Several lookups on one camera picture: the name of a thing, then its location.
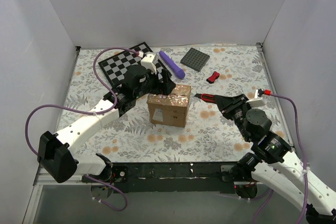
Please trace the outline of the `red black utility knife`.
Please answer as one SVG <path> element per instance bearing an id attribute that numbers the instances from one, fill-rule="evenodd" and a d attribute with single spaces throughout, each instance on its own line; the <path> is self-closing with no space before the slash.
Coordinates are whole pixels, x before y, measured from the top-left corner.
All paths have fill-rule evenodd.
<path id="1" fill-rule="evenodd" d="M 212 94 L 197 93 L 196 95 L 194 95 L 194 97 L 199 98 L 206 103 L 214 103 L 214 104 L 216 103 L 216 101 L 214 99 L 214 95 L 212 95 Z"/>

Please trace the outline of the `brown cardboard express box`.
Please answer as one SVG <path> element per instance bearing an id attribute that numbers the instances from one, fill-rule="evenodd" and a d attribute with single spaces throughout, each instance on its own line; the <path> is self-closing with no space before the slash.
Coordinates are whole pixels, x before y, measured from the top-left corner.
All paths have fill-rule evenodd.
<path id="1" fill-rule="evenodd" d="M 169 95 L 149 94 L 147 105 L 153 124 L 185 127 L 192 87 L 177 84 Z"/>

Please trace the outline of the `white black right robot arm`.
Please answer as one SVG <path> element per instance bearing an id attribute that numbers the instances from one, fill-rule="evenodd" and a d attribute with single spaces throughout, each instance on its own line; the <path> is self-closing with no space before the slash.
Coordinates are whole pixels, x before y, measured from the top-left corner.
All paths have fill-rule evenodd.
<path id="1" fill-rule="evenodd" d="M 241 158 L 229 174 L 253 179 L 283 196 L 302 210 L 300 218 L 308 223 L 335 223 L 335 191 L 322 182 L 278 134 L 271 131 L 272 121 L 259 109 L 262 95 L 214 96 L 222 116 L 232 120 L 251 152 Z"/>

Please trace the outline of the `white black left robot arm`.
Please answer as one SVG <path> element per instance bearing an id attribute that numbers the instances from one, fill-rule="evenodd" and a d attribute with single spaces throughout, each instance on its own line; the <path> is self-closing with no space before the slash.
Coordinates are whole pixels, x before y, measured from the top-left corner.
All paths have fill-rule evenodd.
<path id="1" fill-rule="evenodd" d="M 169 73 L 153 73 L 140 65 L 132 65 L 123 80 L 103 96 L 88 114 L 56 133 L 45 132 L 39 141 L 38 162 L 58 183 L 74 175 L 91 175 L 106 181 L 112 175 L 112 162 L 96 153 L 77 156 L 77 150 L 105 125 L 132 109 L 138 98 L 146 94 L 169 95 L 176 84 Z"/>

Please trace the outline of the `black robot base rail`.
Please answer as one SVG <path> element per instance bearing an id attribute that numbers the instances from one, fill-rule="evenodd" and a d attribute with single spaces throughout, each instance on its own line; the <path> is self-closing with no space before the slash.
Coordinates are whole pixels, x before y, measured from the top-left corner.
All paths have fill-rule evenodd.
<path id="1" fill-rule="evenodd" d="M 210 191 L 255 198 L 257 182 L 240 174 L 234 162 L 114 163 L 100 175 L 85 175 L 84 183 L 96 180 L 114 185 L 124 193 Z"/>

